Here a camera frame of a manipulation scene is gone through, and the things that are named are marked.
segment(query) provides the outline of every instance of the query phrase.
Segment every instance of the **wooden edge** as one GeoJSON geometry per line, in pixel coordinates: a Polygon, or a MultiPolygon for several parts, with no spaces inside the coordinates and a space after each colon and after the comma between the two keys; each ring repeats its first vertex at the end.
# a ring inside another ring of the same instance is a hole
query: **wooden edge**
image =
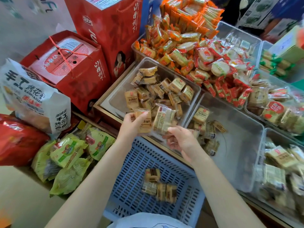
{"type": "Polygon", "coordinates": [[[269,213],[268,211],[266,211],[265,209],[263,209],[262,207],[260,207],[259,205],[255,204],[254,202],[250,201],[249,199],[247,199],[245,196],[242,195],[242,193],[240,193],[240,196],[243,198],[243,200],[251,207],[255,208],[256,210],[260,211],[261,213],[263,213],[264,215],[268,216],[270,219],[272,219],[273,221],[275,221],[276,223],[280,224],[281,226],[285,227],[285,228],[292,228],[292,226],[288,225],[287,223],[285,223],[284,221],[280,220],[279,218],[277,218],[276,216],[274,216],[273,214],[269,213]]]}
{"type": "MultiPolygon", "coordinates": [[[[96,109],[98,109],[99,111],[101,111],[101,113],[104,113],[106,115],[108,115],[109,117],[111,117],[112,119],[116,120],[119,123],[122,123],[123,121],[116,117],[115,115],[111,114],[110,112],[106,111],[104,108],[100,107],[100,106],[96,106],[96,109]]],[[[160,148],[161,150],[163,150],[164,152],[166,152],[167,154],[169,154],[170,156],[174,157],[175,159],[179,160],[181,163],[187,165],[188,167],[190,167],[191,169],[193,169],[193,167],[191,166],[191,164],[186,161],[183,157],[179,156],[178,154],[174,153],[172,150],[168,149],[167,147],[163,146],[162,144],[160,144],[159,142],[155,141],[153,138],[150,138],[148,136],[142,136],[144,139],[148,140],[150,143],[152,143],[153,145],[155,145],[156,147],[160,148]]]]}
{"type": "Polygon", "coordinates": [[[95,105],[100,105],[103,101],[109,96],[109,94],[118,86],[118,84],[129,74],[129,72],[133,69],[135,62],[133,62],[124,72],[123,74],[108,88],[108,90],[98,99],[95,105]]]}
{"type": "Polygon", "coordinates": [[[107,130],[106,128],[98,125],[96,122],[93,122],[91,119],[87,118],[86,116],[83,116],[81,114],[78,114],[74,111],[72,111],[73,114],[75,114],[76,116],[80,117],[82,120],[84,120],[85,122],[88,122],[90,123],[92,126],[95,126],[96,128],[102,130],[103,132],[106,132],[108,133],[109,135],[111,135],[112,137],[114,138],[117,138],[117,135],[116,134],[113,134],[111,131],[107,130]]]}

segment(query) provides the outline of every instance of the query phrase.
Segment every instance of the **green snack bag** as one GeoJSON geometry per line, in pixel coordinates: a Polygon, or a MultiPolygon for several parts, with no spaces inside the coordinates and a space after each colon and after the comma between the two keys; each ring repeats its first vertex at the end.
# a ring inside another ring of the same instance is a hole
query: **green snack bag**
{"type": "Polygon", "coordinates": [[[70,169],[87,146],[85,141],[79,140],[75,136],[67,135],[55,144],[56,149],[51,153],[51,159],[57,165],[70,169]]]}
{"type": "Polygon", "coordinates": [[[50,195],[64,195],[73,192],[81,183],[90,161],[78,158],[70,169],[63,168],[55,177],[50,195]]]}
{"type": "Polygon", "coordinates": [[[89,128],[82,135],[82,139],[89,144],[90,156],[99,161],[116,141],[115,138],[106,132],[100,131],[98,128],[89,128]]]}
{"type": "Polygon", "coordinates": [[[36,153],[31,164],[32,169],[43,183],[46,182],[47,179],[54,179],[61,170],[61,167],[56,165],[50,158],[55,143],[56,141],[48,141],[44,144],[36,153]]]}

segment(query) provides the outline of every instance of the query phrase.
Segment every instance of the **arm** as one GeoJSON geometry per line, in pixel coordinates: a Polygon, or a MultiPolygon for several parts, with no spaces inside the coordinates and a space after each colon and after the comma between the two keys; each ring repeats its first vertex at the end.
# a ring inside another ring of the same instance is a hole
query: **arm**
{"type": "Polygon", "coordinates": [[[137,129],[146,118],[146,114],[142,114],[132,122],[133,115],[125,116],[116,142],[57,211],[46,228],[97,227],[126,155],[131,150],[137,129]]]}
{"type": "Polygon", "coordinates": [[[170,148],[180,150],[183,157],[192,164],[218,227],[264,228],[264,224],[200,147],[192,133],[180,126],[168,130],[174,137],[169,138],[167,144],[170,148]]]}

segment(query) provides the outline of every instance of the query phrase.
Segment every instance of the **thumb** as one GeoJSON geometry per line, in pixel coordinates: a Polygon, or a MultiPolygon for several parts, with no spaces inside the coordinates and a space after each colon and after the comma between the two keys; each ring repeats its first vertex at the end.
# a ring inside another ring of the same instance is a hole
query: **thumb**
{"type": "Polygon", "coordinates": [[[143,121],[147,118],[148,112],[143,112],[141,115],[139,115],[138,118],[132,122],[136,127],[140,127],[140,125],[143,123],[143,121]]]}
{"type": "Polygon", "coordinates": [[[173,134],[178,141],[182,141],[184,134],[178,127],[169,127],[168,131],[173,134]]]}

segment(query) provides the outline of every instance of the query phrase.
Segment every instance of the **red bag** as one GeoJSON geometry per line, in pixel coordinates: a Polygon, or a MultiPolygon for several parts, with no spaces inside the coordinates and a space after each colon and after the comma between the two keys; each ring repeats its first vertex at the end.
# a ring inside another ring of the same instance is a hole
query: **red bag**
{"type": "Polygon", "coordinates": [[[0,166],[27,165],[50,138],[10,115],[0,114],[0,166]]]}
{"type": "Polygon", "coordinates": [[[134,61],[142,0],[65,0],[77,32],[102,46],[114,82],[134,61]]]}
{"type": "Polygon", "coordinates": [[[57,88],[88,114],[111,80],[101,46],[71,31],[54,34],[27,55],[21,64],[57,88]]]}

